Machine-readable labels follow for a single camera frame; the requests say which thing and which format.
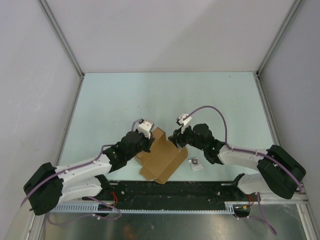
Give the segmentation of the brown cardboard box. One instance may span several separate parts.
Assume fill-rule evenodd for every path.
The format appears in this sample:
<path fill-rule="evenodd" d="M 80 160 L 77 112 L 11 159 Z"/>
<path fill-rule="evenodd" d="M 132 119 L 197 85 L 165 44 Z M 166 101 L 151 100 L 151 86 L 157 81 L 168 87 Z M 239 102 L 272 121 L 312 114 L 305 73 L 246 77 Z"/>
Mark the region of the brown cardboard box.
<path fill-rule="evenodd" d="M 159 127 L 152 132 L 152 136 L 154 141 L 150 152 L 138 153 L 135 160 L 141 165 L 139 174 L 146 181 L 163 185 L 187 159 L 188 149 L 176 147 Z"/>

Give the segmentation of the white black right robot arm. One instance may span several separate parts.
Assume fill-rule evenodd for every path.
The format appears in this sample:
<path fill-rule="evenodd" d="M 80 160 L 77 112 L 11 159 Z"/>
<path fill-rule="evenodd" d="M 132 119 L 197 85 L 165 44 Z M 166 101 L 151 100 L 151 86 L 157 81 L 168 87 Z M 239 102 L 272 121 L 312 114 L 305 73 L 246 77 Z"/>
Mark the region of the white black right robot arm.
<path fill-rule="evenodd" d="M 201 150 L 211 164 L 255 170 L 255 174 L 241 173 L 234 179 L 230 194 L 237 201 L 255 192 L 272 192 L 283 199 L 291 199 L 306 175 L 305 168 L 281 146 L 273 144 L 261 150 L 228 147 L 214 138 L 205 123 L 180 127 L 168 140 L 177 148 L 189 145 Z"/>

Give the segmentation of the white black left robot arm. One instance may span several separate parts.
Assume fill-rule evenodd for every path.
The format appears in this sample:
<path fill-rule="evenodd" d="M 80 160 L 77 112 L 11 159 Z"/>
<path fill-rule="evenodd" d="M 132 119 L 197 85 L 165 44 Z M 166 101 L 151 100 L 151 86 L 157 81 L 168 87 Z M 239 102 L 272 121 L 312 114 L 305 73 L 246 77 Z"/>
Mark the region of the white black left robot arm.
<path fill-rule="evenodd" d="M 54 166 L 42 164 L 23 186 L 24 201 L 37 216 L 58 204 L 83 197 L 105 200 L 111 188 L 106 174 L 125 167 L 140 152 L 150 152 L 154 141 L 151 131 L 129 131 L 120 141 L 103 145 L 97 156 L 77 164 Z"/>

